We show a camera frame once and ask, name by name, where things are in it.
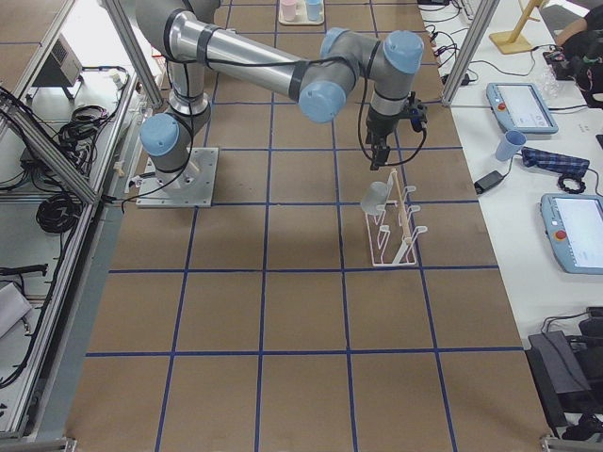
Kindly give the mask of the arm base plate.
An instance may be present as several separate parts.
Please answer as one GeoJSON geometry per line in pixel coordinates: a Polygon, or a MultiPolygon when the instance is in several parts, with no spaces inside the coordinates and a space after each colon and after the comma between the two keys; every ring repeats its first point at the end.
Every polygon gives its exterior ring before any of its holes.
{"type": "Polygon", "coordinates": [[[141,196],[136,198],[136,205],[140,208],[210,207],[219,153],[220,149],[216,147],[194,147],[187,168],[167,187],[164,184],[178,172],[171,177],[166,173],[156,173],[152,158],[148,157],[146,170],[154,175],[142,180],[139,188],[141,196]]]}

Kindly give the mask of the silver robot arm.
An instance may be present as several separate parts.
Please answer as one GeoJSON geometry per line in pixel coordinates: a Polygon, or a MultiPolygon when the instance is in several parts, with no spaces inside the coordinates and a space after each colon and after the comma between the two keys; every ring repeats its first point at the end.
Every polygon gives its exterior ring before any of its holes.
{"type": "Polygon", "coordinates": [[[330,29],[317,59],[305,59],[247,39],[214,23],[217,1],[137,1],[136,24],[170,63],[198,63],[218,73],[287,96],[316,123],[335,119],[358,80],[373,84],[367,130],[360,148],[372,170],[389,166],[387,140],[401,120],[427,133],[427,109],[412,90],[424,44],[410,31],[378,40],[345,28],[330,29]]]}

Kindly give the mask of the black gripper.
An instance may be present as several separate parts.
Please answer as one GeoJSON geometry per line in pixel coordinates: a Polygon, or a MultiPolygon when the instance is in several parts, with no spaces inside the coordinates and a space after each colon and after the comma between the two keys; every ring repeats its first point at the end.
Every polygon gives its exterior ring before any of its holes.
{"type": "Polygon", "coordinates": [[[405,116],[405,111],[393,115],[385,115],[374,106],[370,106],[367,112],[366,144],[370,145],[370,169],[378,170],[380,166],[386,166],[391,147],[387,139],[398,126],[398,122],[405,116]]]}

